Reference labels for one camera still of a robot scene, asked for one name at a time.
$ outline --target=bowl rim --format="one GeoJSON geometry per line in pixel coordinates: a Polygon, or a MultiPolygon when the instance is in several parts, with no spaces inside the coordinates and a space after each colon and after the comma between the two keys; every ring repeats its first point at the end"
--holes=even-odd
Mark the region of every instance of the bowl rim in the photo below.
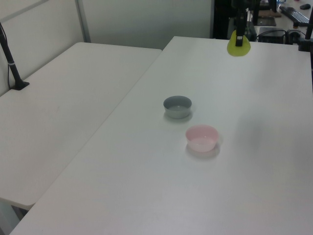
{"type": "Polygon", "coordinates": [[[206,124],[198,124],[198,125],[193,125],[191,127],[189,127],[186,132],[185,132],[185,136],[186,136],[186,139],[191,142],[192,144],[196,144],[196,145],[206,145],[206,144],[201,144],[201,143],[194,143],[192,142],[192,140],[190,140],[188,137],[187,137],[187,133],[191,130],[191,129],[194,129],[194,128],[197,128],[197,127],[209,127],[211,128],[212,130],[214,130],[217,134],[217,137],[216,137],[216,140],[215,140],[215,144],[218,142],[219,138],[220,138],[220,134],[219,132],[216,130],[216,128],[214,128],[213,126],[210,126],[210,125],[206,125],[206,124]]]}
{"type": "MultiPolygon", "coordinates": [[[[165,103],[166,103],[167,101],[169,101],[170,99],[179,98],[179,97],[182,98],[182,99],[185,99],[185,100],[189,103],[187,107],[184,106],[184,105],[182,105],[182,106],[185,107],[186,109],[190,109],[191,106],[192,106],[192,101],[191,101],[191,99],[189,99],[188,97],[185,97],[185,96],[183,96],[183,95],[174,95],[174,96],[170,96],[170,97],[166,98],[166,99],[164,100],[164,102],[163,102],[164,108],[165,108],[166,110],[170,110],[167,106],[165,106],[165,103]]],[[[184,112],[184,110],[170,110],[170,111],[171,111],[171,112],[184,112]]]]}

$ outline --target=black stand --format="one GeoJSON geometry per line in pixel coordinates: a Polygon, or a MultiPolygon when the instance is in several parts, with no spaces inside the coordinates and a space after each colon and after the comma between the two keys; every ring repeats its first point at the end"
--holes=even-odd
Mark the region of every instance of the black stand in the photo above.
{"type": "Polygon", "coordinates": [[[313,30],[313,11],[311,12],[310,19],[309,19],[309,25],[307,29],[307,33],[305,34],[304,38],[299,38],[298,42],[298,49],[299,51],[307,51],[310,52],[310,48],[313,46],[313,40],[311,39],[313,30]]]}
{"type": "Polygon", "coordinates": [[[28,86],[29,83],[21,80],[18,69],[16,68],[15,62],[14,62],[12,54],[10,52],[6,36],[4,35],[4,32],[2,29],[3,28],[2,28],[2,25],[0,23],[0,44],[2,46],[6,60],[8,61],[8,65],[12,71],[12,74],[13,74],[13,77],[15,80],[15,86],[12,87],[12,89],[20,91],[24,87],[28,86]]]}

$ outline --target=keyboard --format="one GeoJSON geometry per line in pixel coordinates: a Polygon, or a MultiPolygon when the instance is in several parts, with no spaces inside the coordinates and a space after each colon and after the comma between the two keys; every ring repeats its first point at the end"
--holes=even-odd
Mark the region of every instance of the keyboard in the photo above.
{"type": "Polygon", "coordinates": [[[279,9],[281,9],[282,13],[293,22],[299,22],[299,26],[308,26],[309,19],[300,12],[297,12],[293,7],[280,6],[279,9]]]}

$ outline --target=computer mouse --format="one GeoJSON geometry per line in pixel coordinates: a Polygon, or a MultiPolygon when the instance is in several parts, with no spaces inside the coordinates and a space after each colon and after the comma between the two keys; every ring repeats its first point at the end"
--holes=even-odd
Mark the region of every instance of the computer mouse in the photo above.
{"type": "Polygon", "coordinates": [[[301,10],[308,10],[308,9],[310,9],[310,8],[311,8],[311,5],[308,4],[308,3],[307,3],[307,4],[303,4],[303,5],[300,6],[300,9],[301,9],[301,10]]]}

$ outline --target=desk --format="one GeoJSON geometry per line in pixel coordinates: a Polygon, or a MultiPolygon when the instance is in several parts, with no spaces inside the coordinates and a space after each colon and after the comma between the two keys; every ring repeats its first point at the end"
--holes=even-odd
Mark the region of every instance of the desk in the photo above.
{"type": "Polygon", "coordinates": [[[0,200],[30,209],[160,50],[78,43],[0,98],[0,200]]]}
{"type": "MultiPolygon", "coordinates": [[[[287,0],[285,3],[282,4],[282,6],[287,6],[287,7],[293,7],[296,11],[302,13],[304,16],[306,16],[308,19],[310,18],[312,7],[313,7],[313,1],[312,0],[300,0],[300,1],[295,1],[295,0],[287,0]],[[311,8],[309,10],[301,10],[300,6],[303,4],[309,3],[311,5],[311,8]]],[[[282,17],[276,17],[276,26],[265,26],[265,27],[273,27],[273,28],[282,28],[283,30],[293,30],[293,21],[290,20],[287,16],[282,14],[282,17]]],[[[259,34],[260,27],[262,26],[255,26],[255,30],[257,32],[257,35],[259,34]]],[[[306,33],[307,27],[299,27],[297,30],[302,31],[303,33],[306,33]]]]}
{"type": "Polygon", "coordinates": [[[227,43],[174,37],[12,235],[312,235],[310,55],[227,43]],[[177,94],[181,121],[162,106],[177,94]],[[221,135],[207,154],[186,148],[199,123],[221,135]]]}

